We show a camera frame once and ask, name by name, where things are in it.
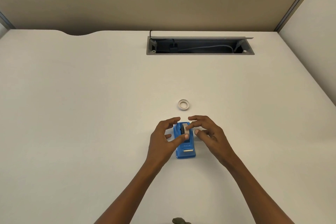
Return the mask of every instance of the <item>person's left hand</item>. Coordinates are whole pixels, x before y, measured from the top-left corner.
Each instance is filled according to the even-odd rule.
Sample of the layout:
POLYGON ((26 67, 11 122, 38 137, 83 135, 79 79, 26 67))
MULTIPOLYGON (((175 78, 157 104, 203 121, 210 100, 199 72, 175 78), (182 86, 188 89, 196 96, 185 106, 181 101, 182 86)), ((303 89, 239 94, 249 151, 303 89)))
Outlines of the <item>person's left hand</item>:
POLYGON ((148 154, 145 163, 151 165, 158 171, 165 163, 167 163, 174 150, 176 150, 176 148, 189 137, 189 135, 183 134, 175 138, 173 141, 167 141, 167 139, 171 137, 171 134, 165 135, 166 129, 172 128, 180 119, 180 117, 175 117, 160 121, 150 136, 148 154))

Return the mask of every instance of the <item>blue tape dispenser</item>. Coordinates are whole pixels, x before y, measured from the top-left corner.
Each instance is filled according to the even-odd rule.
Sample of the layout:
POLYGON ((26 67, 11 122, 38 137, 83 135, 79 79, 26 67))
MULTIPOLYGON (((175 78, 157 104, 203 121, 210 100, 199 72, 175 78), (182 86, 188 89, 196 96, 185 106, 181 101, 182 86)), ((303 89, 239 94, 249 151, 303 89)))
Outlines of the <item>blue tape dispenser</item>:
POLYGON ((193 131, 186 129, 189 124, 190 122, 179 122, 174 126, 175 138, 182 134, 189 134, 189 138, 176 148, 177 158, 194 158, 196 156, 193 131))

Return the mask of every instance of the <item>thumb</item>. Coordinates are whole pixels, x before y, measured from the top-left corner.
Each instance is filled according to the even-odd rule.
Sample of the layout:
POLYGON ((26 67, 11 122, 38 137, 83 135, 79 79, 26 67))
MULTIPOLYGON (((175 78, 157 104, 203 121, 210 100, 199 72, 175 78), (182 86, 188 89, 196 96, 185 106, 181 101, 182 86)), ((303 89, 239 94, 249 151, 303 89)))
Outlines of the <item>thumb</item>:
POLYGON ((210 142, 211 138, 202 130, 196 129, 195 130, 195 135, 201 139, 202 141, 204 141, 205 145, 208 145, 208 143, 210 142))
POLYGON ((183 134, 178 137, 176 137, 173 141, 171 141, 174 144, 174 147, 177 148, 181 143, 183 143, 185 140, 189 138, 189 135, 183 134))

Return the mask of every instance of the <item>tape roll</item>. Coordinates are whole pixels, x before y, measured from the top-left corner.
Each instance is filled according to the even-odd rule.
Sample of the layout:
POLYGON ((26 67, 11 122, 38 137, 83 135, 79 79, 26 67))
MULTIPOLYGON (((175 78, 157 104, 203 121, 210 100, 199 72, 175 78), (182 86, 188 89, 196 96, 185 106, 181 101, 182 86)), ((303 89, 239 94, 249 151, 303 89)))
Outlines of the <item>tape roll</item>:
POLYGON ((186 99, 181 99, 178 104, 177 104, 178 108, 181 110, 181 111, 187 111, 190 107, 190 104, 188 102, 188 100, 186 99))
POLYGON ((190 135, 189 134, 189 129, 186 129, 186 127, 188 126, 188 124, 187 123, 183 123, 182 125, 183 125, 183 128, 184 128, 184 133, 187 134, 187 135, 190 135))

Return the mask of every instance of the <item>forearm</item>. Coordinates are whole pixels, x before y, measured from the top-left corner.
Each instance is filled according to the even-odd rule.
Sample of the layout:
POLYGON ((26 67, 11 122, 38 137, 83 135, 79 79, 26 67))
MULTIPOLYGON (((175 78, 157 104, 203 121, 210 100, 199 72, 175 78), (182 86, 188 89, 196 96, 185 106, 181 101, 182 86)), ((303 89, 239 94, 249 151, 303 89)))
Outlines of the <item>forearm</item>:
POLYGON ((130 184, 99 217, 95 224, 128 224, 159 170, 144 163, 130 184))
POLYGON ((256 224, 294 224, 237 156, 230 161, 227 169, 237 182, 256 224))

